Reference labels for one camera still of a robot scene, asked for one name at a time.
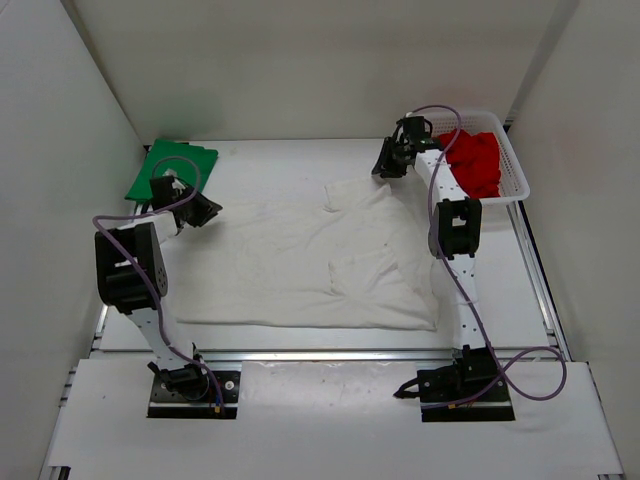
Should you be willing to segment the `green t shirt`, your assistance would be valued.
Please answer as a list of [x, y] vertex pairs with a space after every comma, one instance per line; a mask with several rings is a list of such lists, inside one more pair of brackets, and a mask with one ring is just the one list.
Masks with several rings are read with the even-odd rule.
[[143, 165], [125, 199], [142, 204], [151, 199], [150, 179], [173, 174], [189, 185], [198, 185], [202, 191], [213, 171], [219, 153], [188, 143], [156, 139], [148, 151]]

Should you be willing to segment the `white t shirt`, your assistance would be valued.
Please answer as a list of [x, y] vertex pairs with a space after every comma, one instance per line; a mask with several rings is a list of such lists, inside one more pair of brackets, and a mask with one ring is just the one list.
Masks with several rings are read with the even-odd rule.
[[169, 305], [194, 324], [433, 331], [425, 224], [370, 178], [322, 205], [229, 204], [164, 248]]

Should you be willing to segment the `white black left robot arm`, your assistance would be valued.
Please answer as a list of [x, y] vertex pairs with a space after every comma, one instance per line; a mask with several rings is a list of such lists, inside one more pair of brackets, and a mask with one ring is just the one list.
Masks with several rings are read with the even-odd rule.
[[219, 380], [196, 345], [182, 336], [166, 304], [168, 273], [161, 243], [184, 227], [202, 227], [222, 206], [189, 188], [151, 201], [139, 215], [97, 215], [92, 219], [100, 299], [126, 316], [140, 331], [154, 359], [154, 379], [189, 402], [205, 398], [224, 404]]

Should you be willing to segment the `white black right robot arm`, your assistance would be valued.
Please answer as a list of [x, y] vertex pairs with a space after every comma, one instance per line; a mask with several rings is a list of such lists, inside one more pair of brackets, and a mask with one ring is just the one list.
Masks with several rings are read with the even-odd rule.
[[479, 314], [475, 284], [482, 205], [459, 186], [446, 162], [447, 149], [429, 134], [400, 133], [383, 140], [374, 176], [401, 178], [408, 168], [428, 187], [429, 249], [445, 274], [445, 298], [454, 319], [453, 362], [423, 370], [418, 391], [403, 385], [398, 398], [419, 397], [429, 410], [452, 410], [477, 402], [500, 381], [500, 365]]

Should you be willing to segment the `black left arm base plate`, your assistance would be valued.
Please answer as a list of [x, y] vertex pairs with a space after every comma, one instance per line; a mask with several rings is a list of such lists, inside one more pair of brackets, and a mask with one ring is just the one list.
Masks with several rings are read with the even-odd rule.
[[222, 392], [221, 407], [214, 385], [203, 374], [187, 386], [169, 387], [158, 375], [151, 386], [147, 417], [151, 419], [235, 420], [241, 386], [240, 370], [215, 370]]

